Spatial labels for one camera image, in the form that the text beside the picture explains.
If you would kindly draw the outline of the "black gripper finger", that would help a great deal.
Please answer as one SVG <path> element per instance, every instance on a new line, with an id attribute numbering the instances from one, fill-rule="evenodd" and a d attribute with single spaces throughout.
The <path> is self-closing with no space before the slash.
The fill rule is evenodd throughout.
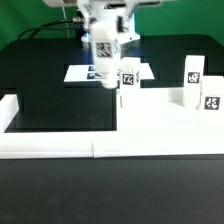
<path id="1" fill-rule="evenodd" d="M 117 16 L 117 32 L 126 33 L 131 29 L 131 17 L 137 7 L 136 1 L 126 1 L 124 11 Z"/>
<path id="2" fill-rule="evenodd" d="M 93 6 L 90 3 L 79 3 L 78 8 L 84 17 L 84 30 L 89 32 L 95 21 Z"/>

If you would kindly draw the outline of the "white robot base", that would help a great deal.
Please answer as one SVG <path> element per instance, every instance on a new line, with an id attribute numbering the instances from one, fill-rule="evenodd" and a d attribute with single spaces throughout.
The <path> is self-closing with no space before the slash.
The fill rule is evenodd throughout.
<path id="1" fill-rule="evenodd" d="M 96 3 L 93 5 L 94 10 L 94 22 L 106 22 L 114 23 L 117 31 L 117 16 L 121 15 L 124 11 L 125 3 Z M 138 40 L 140 36 L 135 31 L 135 17 L 134 13 L 131 17 L 131 29 L 126 33 L 118 33 L 121 44 L 126 44 L 135 40 Z M 81 37 L 81 41 L 85 48 L 90 45 L 90 31 L 85 31 L 85 34 Z"/>

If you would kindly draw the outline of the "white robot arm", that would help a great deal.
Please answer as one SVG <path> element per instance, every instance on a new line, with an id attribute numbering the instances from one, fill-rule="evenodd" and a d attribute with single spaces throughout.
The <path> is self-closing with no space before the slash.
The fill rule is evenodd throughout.
<path id="1" fill-rule="evenodd" d="M 94 22 L 114 22 L 118 33 L 134 27 L 134 12 L 138 7 L 159 7 L 165 0 L 42 0 L 51 8 L 77 7 L 84 18 L 84 30 L 89 32 Z"/>

